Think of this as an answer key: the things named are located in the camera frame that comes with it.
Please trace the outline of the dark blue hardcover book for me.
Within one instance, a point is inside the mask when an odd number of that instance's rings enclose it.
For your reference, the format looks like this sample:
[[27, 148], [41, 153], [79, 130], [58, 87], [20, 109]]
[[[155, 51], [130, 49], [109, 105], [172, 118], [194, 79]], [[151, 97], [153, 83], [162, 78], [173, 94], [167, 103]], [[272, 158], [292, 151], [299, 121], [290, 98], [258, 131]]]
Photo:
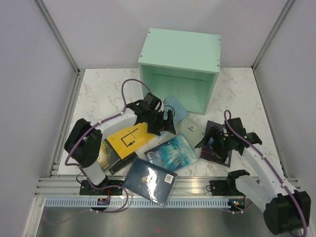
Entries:
[[165, 206], [176, 179], [176, 173], [135, 158], [122, 186], [155, 204]]

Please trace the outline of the purple night sky book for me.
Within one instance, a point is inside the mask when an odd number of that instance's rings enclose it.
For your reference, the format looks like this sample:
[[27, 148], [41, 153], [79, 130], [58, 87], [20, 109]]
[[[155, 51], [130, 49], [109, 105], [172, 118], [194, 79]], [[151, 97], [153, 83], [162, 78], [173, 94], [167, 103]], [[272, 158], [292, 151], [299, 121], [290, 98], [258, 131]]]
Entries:
[[231, 166], [232, 151], [224, 149], [225, 126], [207, 121], [205, 135], [195, 148], [202, 148], [200, 158], [223, 165]]

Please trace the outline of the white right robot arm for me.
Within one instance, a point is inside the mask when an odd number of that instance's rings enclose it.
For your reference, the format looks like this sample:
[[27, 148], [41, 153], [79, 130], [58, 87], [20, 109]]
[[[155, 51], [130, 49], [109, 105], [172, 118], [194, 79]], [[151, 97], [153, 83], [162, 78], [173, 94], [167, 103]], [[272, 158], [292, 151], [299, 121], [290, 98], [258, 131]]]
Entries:
[[311, 198], [298, 191], [267, 159], [262, 141], [254, 132], [246, 132], [240, 118], [226, 119], [222, 129], [211, 126], [196, 148], [210, 148], [214, 155], [226, 159], [237, 151], [254, 169], [259, 180], [249, 172], [229, 172], [223, 189], [232, 196], [244, 195], [263, 213], [267, 228], [274, 235], [302, 229], [307, 234]]

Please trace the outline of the teal ocean cover book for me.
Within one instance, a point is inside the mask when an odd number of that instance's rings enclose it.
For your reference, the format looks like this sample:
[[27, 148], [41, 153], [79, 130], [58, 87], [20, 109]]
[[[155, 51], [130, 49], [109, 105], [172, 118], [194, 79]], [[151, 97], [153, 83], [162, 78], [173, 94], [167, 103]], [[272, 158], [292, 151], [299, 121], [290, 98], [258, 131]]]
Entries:
[[146, 151], [145, 156], [148, 162], [172, 172], [198, 160], [183, 133]]

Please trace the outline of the pale green grey book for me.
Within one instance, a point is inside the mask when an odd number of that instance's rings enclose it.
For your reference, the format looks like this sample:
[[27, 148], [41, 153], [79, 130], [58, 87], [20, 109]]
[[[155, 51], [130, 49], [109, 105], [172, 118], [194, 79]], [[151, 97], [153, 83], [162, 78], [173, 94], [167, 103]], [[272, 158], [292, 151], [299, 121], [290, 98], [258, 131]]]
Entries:
[[205, 135], [205, 128], [196, 123], [190, 117], [186, 117], [181, 121], [181, 133], [187, 139], [201, 140]]

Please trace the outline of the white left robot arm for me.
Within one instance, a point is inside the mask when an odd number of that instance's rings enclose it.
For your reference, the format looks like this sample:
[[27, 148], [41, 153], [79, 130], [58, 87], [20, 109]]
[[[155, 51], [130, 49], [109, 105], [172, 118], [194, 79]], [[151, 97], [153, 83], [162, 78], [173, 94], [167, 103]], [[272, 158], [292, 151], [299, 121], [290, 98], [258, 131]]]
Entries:
[[108, 136], [139, 123], [147, 124], [147, 132], [160, 136], [162, 131], [175, 134], [173, 122], [174, 111], [165, 112], [163, 102], [151, 93], [135, 102], [125, 103], [121, 112], [107, 116], [94, 125], [81, 118], [79, 119], [64, 145], [68, 156], [66, 166], [70, 158], [74, 159], [82, 174], [86, 177], [91, 189], [97, 195], [103, 195], [108, 189], [105, 172], [98, 163], [102, 141]]

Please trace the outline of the yellow hardcover book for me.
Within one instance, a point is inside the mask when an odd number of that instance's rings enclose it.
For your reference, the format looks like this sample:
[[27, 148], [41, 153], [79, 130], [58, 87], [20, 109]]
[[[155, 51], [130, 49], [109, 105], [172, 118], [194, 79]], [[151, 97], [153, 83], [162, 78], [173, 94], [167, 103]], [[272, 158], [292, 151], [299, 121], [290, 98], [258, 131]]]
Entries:
[[128, 155], [155, 138], [154, 134], [147, 132], [147, 128], [146, 123], [126, 127], [108, 136], [107, 141], [120, 159], [125, 159]]

